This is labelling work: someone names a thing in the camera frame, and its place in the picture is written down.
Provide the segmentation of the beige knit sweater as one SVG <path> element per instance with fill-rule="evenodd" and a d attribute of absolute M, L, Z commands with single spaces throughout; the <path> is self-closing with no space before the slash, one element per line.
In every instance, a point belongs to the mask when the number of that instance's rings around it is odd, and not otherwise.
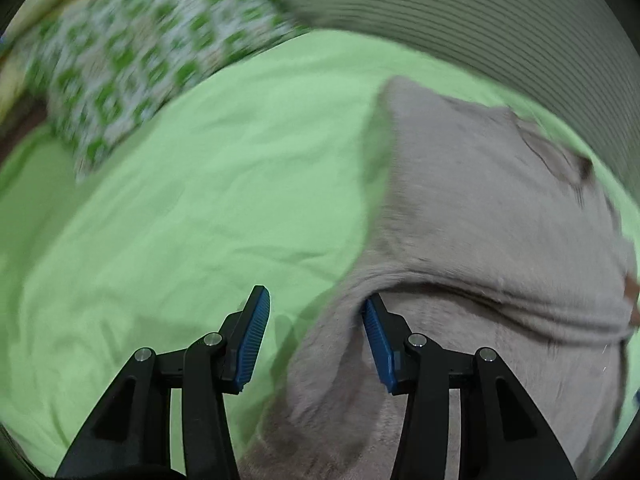
<path fill-rule="evenodd" d="M 497 350 L 579 478 L 624 398 L 636 252 L 591 162 L 505 107 L 383 84 L 390 185 L 366 248 L 288 364 L 240 460 L 245 479 L 385 479 L 404 401 L 375 373 L 359 315 L 380 294 L 442 347 Z"/>

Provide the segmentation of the green bed sheet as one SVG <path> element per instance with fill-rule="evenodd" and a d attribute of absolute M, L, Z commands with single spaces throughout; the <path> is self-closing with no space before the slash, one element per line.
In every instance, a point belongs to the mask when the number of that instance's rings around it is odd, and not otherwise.
<path fill-rule="evenodd" d="M 187 346 L 262 284 L 266 340 L 229 410 L 241 460 L 383 207 L 393 136 L 372 120 L 393 77 L 508 108 L 588 158 L 634 245 L 634 207 L 548 108 L 397 44 L 311 32 L 198 84 L 58 196 L 51 217 L 2 230 L 3 272 L 38 252 L 24 278 L 1 280 L 1 419 L 39 472 L 58 469 L 137 349 Z"/>

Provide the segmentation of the green white checkered pillow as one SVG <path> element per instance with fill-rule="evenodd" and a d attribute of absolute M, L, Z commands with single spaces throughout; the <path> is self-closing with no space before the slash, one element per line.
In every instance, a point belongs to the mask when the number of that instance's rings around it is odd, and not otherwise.
<path fill-rule="evenodd" d="M 83 177 L 182 92 L 304 30 L 278 0 L 89 0 L 16 50 Z"/>

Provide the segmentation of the striped grey duvet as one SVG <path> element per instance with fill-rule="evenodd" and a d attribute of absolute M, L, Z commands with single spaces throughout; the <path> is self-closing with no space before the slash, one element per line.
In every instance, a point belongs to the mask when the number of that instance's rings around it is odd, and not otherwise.
<path fill-rule="evenodd" d="M 380 36 L 521 92 L 639 187 L 639 55 L 605 0 L 282 0 L 314 27 Z"/>

